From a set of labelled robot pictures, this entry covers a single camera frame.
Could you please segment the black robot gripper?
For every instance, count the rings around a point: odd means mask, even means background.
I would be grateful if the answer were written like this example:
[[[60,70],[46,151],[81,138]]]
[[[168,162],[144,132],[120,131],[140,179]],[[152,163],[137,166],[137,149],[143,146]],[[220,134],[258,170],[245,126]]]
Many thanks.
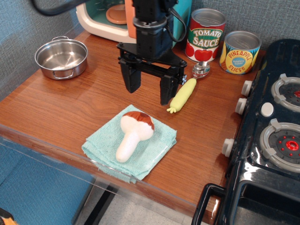
[[[141,86],[141,72],[157,77],[160,81],[160,103],[167,105],[176,95],[187,63],[172,51],[179,42],[173,34],[173,21],[145,23],[134,21],[136,43],[118,43],[119,64],[129,93]]]

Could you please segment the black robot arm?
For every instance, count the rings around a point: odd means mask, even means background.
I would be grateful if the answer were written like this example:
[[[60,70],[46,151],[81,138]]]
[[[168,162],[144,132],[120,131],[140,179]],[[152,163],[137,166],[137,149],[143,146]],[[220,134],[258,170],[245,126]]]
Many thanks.
[[[186,81],[187,62],[173,51],[173,43],[184,39],[173,36],[173,19],[182,21],[174,10],[176,0],[135,0],[136,43],[118,43],[119,64],[126,89],[133,93],[141,86],[141,73],[160,80],[160,103],[166,105]]]

